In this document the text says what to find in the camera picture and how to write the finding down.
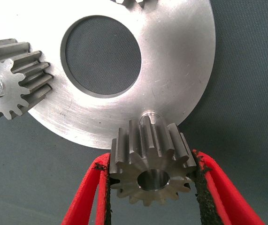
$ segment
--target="steel gear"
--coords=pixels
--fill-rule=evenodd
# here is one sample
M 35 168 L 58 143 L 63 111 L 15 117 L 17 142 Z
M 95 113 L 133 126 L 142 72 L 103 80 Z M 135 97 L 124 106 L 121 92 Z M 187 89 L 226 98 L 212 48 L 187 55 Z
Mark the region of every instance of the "steel gear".
M 46 74 L 49 64 L 40 62 L 42 52 L 30 52 L 30 44 L 15 39 L 0 40 L 0 117 L 23 115 L 51 90 Z
M 144 6 L 144 0 L 135 0 L 136 3 L 138 3 L 141 7 Z M 116 3 L 125 5 L 127 3 L 127 0 L 116 0 Z
M 117 196 L 129 196 L 130 203 L 152 201 L 164 204 L 178 199 L 178 191 L 190 191 L 187 174 L 196 163 L 175 123 L 165 126 L 159 116 L 130 120 L 129 131 L 120 128 L 112 141 L 110 177 L 120 182 L 111 186 Z

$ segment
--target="circular metal plate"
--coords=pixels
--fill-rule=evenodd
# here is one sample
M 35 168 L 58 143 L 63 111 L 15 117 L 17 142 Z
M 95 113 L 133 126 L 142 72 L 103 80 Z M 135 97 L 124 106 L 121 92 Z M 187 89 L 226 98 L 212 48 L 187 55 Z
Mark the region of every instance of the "circular metal plate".
M 63 69 L 65 33 L 91 15 L 121 22 L 139 44 L 140 74 L 122 93 L 103 96 L 79 90 Z M 102 149 L 110 149 L 119 127 L 127 128 L 130 119 L 146 111 L 156 111 L 167 123 L 181 123 L 206 88 L 215 53 L 209 0 L 149 0 L 144 9 L 111 0 L 0 0 L 0 39 L 5 38 L 30 42 L 51 63 L 47 72 L 55 76 L 53 91 L 31 115 L 66 139 Z

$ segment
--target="red clamp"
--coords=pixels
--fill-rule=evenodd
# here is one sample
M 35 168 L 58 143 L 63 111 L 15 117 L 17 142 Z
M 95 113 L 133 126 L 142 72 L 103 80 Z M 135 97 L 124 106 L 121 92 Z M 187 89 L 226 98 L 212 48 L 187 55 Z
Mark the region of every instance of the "red clamp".
M 220 166 L 208 155 L 193 151 L 199 159 L 199 171 L 203 171 L 210 195 L 213 198 L 217 215 L 224 225 L 263 225 L 263 221 L 239 193 Z M 108 167 L 110 154 L 104 154 L 94 160 L 86 173 L 77 193 L 66 213 L 62 225 L 88 225 L 91 208 L 99 185 L 96 225 L 104 225 L 107 207 Z

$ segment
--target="circular hole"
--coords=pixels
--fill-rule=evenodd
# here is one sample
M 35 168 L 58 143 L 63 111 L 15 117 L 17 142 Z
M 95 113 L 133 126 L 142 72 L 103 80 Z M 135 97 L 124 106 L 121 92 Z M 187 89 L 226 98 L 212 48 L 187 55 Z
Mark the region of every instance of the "circular hole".
M 61 60 L 71 82 L 99 98 L 125 92 L 141 68 L 141 52 L 133 34 L 105 16 L 90 16 L 74 23 L 63 38 Z
M 157 191 L 169 182 L 169 175 L 163 170 L 147 170 L 138 176 L 138 184 L 145 191 Z

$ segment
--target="gray fabric background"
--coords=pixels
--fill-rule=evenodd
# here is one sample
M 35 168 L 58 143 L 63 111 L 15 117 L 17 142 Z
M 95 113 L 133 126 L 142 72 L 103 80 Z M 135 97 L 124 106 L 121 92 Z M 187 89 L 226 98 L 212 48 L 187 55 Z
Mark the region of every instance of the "gray fabric background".
M 214 69 L 180 129 L 191 148 L 216 159 L 268 224 L 268 1 L 211 2 Z M 29 114 L 0 119 L 0 225 L 60 224 L 85 171 L 105 152 L 69 142 Z M 112 191 L 112 224 L 200 224 L 194 194 L 145 208 Z

